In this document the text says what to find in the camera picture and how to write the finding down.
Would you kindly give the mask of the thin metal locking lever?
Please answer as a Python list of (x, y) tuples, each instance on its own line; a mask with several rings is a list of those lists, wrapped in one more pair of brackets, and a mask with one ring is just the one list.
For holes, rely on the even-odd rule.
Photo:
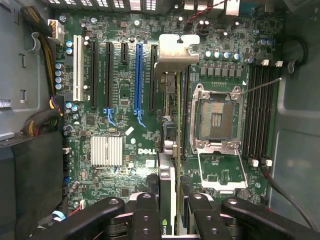
[(247, 93), (249, 93), (249, 92), (258, 90), (258, 89), (260, 89), (260, 88), (267, 87), (267, 86), (269, 86), (269, 85), (275, 84), (275, 83), (280, 82), (280, 81), (282, 81), (282, 80), (283, 80), (282, 77), (276, 78), (276, 79), (274, 79), (274, 80), (272, 80), (272, 81), (269, 81), (269, 82), (267, 82), (267, 83), (263, 83), (263, 84), (260, 84), (260, 85), (258, 85), (258, 86), (255, 86), (255, 87), (253, 87), (253, 88), (247, 89), (247, 90), (245, 90), (244, 92), (240, 93), (240, 95), (244, 95), (244, 94), (247, 94)]

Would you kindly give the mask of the silver chipset heatsink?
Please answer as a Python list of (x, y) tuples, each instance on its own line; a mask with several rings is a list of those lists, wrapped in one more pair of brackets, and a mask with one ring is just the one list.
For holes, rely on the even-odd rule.
[(123, 138), (120, 136), (92, 136), (90, 162), (95, 167), (120, 167), (123, 165)]

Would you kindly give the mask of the open black PC case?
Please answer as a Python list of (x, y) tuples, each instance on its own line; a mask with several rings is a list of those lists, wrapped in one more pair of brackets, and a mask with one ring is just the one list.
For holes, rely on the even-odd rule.
[[(249, 12), (256, 17), (280, 16), (283, 27), (275, 44), (283, 79), (278, 86), (273, 161), (272, 166), (258, 164), (267, 181), (267, 204), (228, 197), (310, 228), (314, 240), (320, 240), (320, 0), (0, 0), (0, 142), (53, 132), (62, 136), (62, 201), (38, 221), (26, 240), (77, 212), (69, 207), (61, 109), (65, 101), (56, 89), (57, 48), (65, 41), (59, 45), (49, 39), (48, 26), (49, 19), (60, 22), (60, 15), (70, 12), (176, 13), (190, 21), (206, 16), (221, 24)], [(160, 223), (160, 240), (198, 240), (188, 234), (181, 216), (178, 236), (163, 237)]]

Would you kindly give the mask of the short black expansion slot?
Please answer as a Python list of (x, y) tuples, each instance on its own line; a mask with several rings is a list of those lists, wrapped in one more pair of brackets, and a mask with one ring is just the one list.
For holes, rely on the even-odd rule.
[(121, 47), (120, 62), (122, 64), (127, 64), (128, 63), (129, 46), (126, 42), (122, 42), (120, 47)]

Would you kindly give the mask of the CPU socket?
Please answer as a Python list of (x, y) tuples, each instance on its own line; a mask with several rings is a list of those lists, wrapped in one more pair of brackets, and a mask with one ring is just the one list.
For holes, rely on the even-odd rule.
[(189, 143), (194, 154), (235, 155), (242, 143), (244, 97), (239, 85), (230, 91), (195, 86), (191, 97)]

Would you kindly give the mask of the black plastic shroud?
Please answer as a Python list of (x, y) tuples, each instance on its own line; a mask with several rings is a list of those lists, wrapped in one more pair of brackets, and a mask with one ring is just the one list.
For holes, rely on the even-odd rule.
[(62, 201), (58, 132), (0, 142), (0, 240), (26, 240)]

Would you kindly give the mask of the green motherboard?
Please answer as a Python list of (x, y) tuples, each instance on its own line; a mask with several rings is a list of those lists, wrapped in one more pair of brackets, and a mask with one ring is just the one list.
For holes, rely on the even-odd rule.
[[(59, 16), (65, 29), (64, 46), (56, 50), (57, 62), (55, 87), (59, 97), (64, 99), (61, 110), (62, 134), (64, 140), (65, 183), (69, 190), (68, 205), (72, 211), (79, 211), (105, 197), (116, 196), (128, 200), (138, 192), (147, 192), (147, 176), (158, 174), (158, 153), (161, 151), (163, 91), (156, 81), (155, 109), (149, 110), (151, 46), (157, 45), (162, 34), (195, 35), (199, 44), (191, 45), (189, 51), (198, 54), (198, 62), (190, 64), (188, 92), (188, 129), (186, 160), (181, 161), (180, 177), (190, 180), (192, 189), (213, 197), (216, 201), (237, 196), (254, 204), (267, 204), (268, 183), (259, 169), (265, 158), (267, 124), (267, 99), (265, 112), (265, 135), (263, 157), (259, 157), (262, 132), (262, 90), (260, 90), (259, 128), (256, 145), (257, 160), (252, 159), (253, 91), (251, 105), (250, 159), (246, 157), (247, 145), (247, 93), (242, 95), (243, 120), (241, 145), (238, 148), (246, 173), (248, 187), (237, 188), (230, 194), (223, 194), (213, 188), (203, 188), (199, 176), (197, 154), (190, 145), (191, 99), (197, 84), (206, 89), (228, 92), (236, 85), (242, 92), (248, 90), (250, 67), (254, 69), (254, 87), (263, 84), (262, 67), (270, 70), (282, 66), (277, 54), (279, 47), (275, 40), (283, 28), (279, 15), (254, 16), (249, 12), (230, 23), (221, 24), (216, 19), (201, 16), (190, 21), (189, 16), (168, 13), (163, 16), (137, 14), (94, 14), (89, 12), (68, 12)], [(74, 35), (84, 38), (83, 101), (73, 101)], [(91, 54), (92, 42), (98, 43), (98, 88), (97, 107), (91, 105)], [(106, 43), (114, 46), (113, 60), (113, 120), (108, 122), (105, 108)], [(121, 63), (121, 43), (128, 44), (128, 63)], [(134, 110), (136, 44), (143, 44), (142, 73), (142, 122), (141, 126)], [(91, 165), (91, 137), (115, 136), (123, 138), (122, 166)], [(201, 154), (203, 179), (209, 182), (243, 180), (238, 156)]]

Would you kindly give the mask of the black RAM slot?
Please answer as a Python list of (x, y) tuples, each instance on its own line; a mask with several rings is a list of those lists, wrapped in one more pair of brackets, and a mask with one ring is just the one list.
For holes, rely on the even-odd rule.
[[(266, 84), (268, 81), (268, 69), (262, 67), (262, 83)], [(261, 144), (259, 148), (259, 157), (264, 156), (264, 141), (265, 141), (265, 118), (266, 118), (266, 99), (268, 98), (268, 88), (266, 85), (261, 88)]]
[(184, 161), (184, 151), (185, 151), (185, 140), (184, 140), (184, 98), (185, 98), (185, 88), (186, 88), (186, 79), (188, 77), (189, 68), (187, 67), (181, 74), (180, 74), (180, 114), (181, 114), (181, 160)]
[(184, 106), (183, 106), (183, 113), (184, 113), (184, 132), (183, 132), (183, 159), (187, 159), (187, 138), (188, 138), (188, 114), (189, 114), (189, 85), (190, 85), (190, 70), (191, 66), (189, 65), (185, 71), (185, 85), (184, 85)]
[[(254, 69), (250, 67), (249, 69), (249, 85), (248, 85), (248, 90), (252, 89), (254, 87)], [(252, 92), (247, 93), (247, 129), (246, 129), (246, 157), (247, 161), (249, 162), (250, 159), (250, 137), (251, 137), (251, 117), (252, 117)]]
[(254, 161), (258, 160), (256, 150), (257, 150), (257, 139), (258, 133), (259, 133), (259, 118), (260, 118), (260, 98), (261, 98), (261, 93), (260, 90), (257, 88), (252, 92), (252, 96), (254, 97), (254, 103), (253, 103), (253, 112), (252, 112), (252, 119), (254, 120), (254, 132), (252, 133), (252, 149), (251, 149), (251, 157)]
[(279, 68), (273, 68), (270, 70), (268, 75), (268, 82), (272, 82), (270, 85), (266, 86), (267, 90), (267, 135), (265, 143), (265, 158), (268, 159), (267, 163), (269, 166), (272, 166), (273, 162), (273, 141), (274, 141), (274, 130), (275, 130), (275, 119), (276, 119), (276, 110), (277, 110), (277, 100), (278, 100), (278, 89), (279, 83), (281, 81), (279, 78), (281, 75), (281, 70)]

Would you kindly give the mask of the white power connector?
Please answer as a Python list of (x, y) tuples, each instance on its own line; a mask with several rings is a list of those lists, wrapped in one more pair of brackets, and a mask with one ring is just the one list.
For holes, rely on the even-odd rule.
[(49, 37), (52, 41), (60, 46), (64, 45), (65, 41), (65, 28), (64, 26), (56, 19), (48, 19), (48, 26), (52, 28), (52, 37)]

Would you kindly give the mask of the long black expansion slot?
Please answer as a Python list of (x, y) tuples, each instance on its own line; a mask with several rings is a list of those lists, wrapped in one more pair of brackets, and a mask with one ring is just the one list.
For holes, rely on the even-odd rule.
[(98, 105), (98, 66), (99, 66), (99, 44), (95, 39), (91, 43), (91, 107), (96, 108)]
[(149, 110), (155, 110), (155, 96), (156, 96), (156, 80), (155, 80), (155, 63), (158, 57), (158, 46), (156, 44), (151, 45), (150, 56), (150, 87), (149, 87)]
[(112, 126), (116, 126), (113, 120), (113, 69), (114, 69), (114, 45), (112, 42), (107, 42), (105, 44), (105, 108), (104, 112), (107, 116), (108, 122)]

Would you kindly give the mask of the blue expansion slot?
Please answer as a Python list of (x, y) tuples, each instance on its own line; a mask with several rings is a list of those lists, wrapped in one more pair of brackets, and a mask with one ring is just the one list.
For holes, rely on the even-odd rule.
[(136, 116), (138, 123), (145, 128), (146, 125), (142, 121), (143, 110), (141, 108), (142, 86), (143, 86), (143, 44), (137, 43), (136, 44), (136, 51), (135, 51), (133, 114)]

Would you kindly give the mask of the metal socket cover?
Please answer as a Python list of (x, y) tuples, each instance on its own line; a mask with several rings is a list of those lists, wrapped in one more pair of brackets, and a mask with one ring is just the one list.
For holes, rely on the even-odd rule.
[(201, 154), (208, 154), (208, 152), (206, 152), (204, 148), (198, 148), (197, 149), (199, 176), (200, 176), (200, 180), (201, 180), (201, 186), (203, 188), (214, 189), (215, 191), (222, 192), (222, 194), (230, 194), (230, 192), (234, 192), (236, 189), (246, 189), (249, 186), (248, 185), (247, 175), (246, 175), (246, 172), (245, 172), (245, 168), (244, 168), (244, 165), (243, 165), (243, 162), (242, 162), (242, 157), (240, 155), (239, 149), (235, 148), (234, 149), (234, 153), (238, 157), (243, 180), (239, 181), (239, 182), (228, 182), (227, 184), (221, 184), (218, 181), (207, 181), (207, 180), (204, 180), (200, 155)]

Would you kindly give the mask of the white expansion slot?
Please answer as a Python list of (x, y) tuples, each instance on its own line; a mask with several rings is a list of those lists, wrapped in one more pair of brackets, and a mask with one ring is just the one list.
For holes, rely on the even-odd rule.
[(73, 36), (73, 101), (84, 100), (84, 38), (81, 35)]

